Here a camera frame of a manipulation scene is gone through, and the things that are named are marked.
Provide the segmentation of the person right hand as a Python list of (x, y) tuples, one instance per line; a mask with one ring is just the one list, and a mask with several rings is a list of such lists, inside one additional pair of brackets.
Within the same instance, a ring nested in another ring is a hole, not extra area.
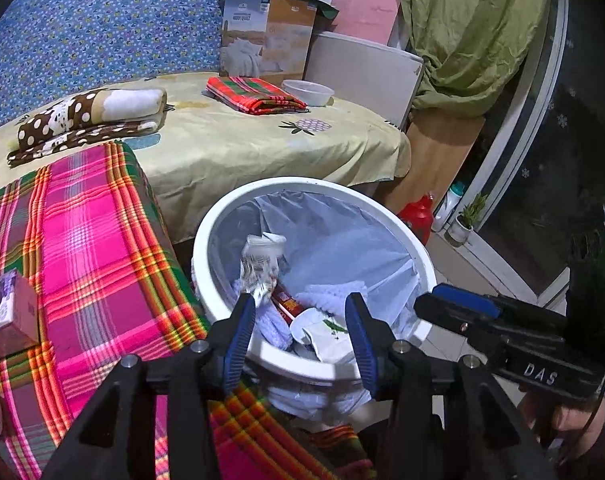
[(560, 404), (545, 393), (527, 392), (517, 405), (536, 438), (562, 440), (559, 464), (587, 454), (605, 435), (605, 399), (584, 404)]

